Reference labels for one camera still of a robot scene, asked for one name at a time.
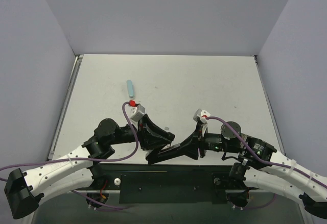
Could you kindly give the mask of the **black stapler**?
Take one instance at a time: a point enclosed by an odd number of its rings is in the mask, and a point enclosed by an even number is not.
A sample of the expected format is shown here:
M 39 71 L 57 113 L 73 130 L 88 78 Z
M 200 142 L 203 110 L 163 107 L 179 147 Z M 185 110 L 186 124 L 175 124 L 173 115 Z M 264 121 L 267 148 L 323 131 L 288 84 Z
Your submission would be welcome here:
M 168 148 L 159 147 L 150 150 L 146 154 L 146 160 L 149 165 L 153 165 L 159 162 L 170 160 L 184 155 L 184 151 L 180 144 L 170 146 Z

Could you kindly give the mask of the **light blue white stapler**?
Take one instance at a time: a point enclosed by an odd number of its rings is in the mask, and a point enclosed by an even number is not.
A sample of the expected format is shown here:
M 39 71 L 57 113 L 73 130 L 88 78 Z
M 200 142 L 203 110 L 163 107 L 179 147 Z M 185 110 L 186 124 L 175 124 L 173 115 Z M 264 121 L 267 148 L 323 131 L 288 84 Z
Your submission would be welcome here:
M 133 83 L 131 80 L 127 80 L 126 81 L 126 85 L 127 85 L 127 91 L 128 91 L 128 96 L 130 99 L 134 99 L 135 97 L 135 91 L 133 88 Z

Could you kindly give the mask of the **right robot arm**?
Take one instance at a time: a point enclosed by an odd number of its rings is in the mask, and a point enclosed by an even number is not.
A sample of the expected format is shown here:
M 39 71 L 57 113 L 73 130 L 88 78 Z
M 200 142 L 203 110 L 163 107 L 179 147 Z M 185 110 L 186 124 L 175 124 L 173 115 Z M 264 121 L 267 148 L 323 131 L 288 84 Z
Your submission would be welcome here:
M 283 195 L 304 206 L 313 216 L 326 219 L 326 177 L 290 159 L 269 143 L 241 133 L 236 122 L 218 117 L 196 120 L 196 128 L 176 145 L 179 155 L 197 160 L 207 151 L 231 153 L 235 161 L 228 175 L 234 188 L 246 185 Z

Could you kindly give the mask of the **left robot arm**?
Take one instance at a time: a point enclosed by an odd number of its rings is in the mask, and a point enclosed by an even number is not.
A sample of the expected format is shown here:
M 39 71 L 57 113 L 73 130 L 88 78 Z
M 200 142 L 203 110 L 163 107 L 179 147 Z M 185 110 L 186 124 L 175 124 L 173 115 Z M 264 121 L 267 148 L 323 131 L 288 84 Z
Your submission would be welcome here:
M 6 180 L 4 193 L 12 217 L 21 219 L 33 213 L 42 201 L 66 191 L 91 186 L 100 189 L 105 176 L 92 171 L 100 162 L 112 162 L 113 145 L 135 142 L 137 148 L 153 152 L 171 144 L 174 134 L 155 125 L 148 115 L 120 127 L 113 119 L 102 120 L 94 135 L 63 157 L 32 164 L 23 171 L 13 166 Z

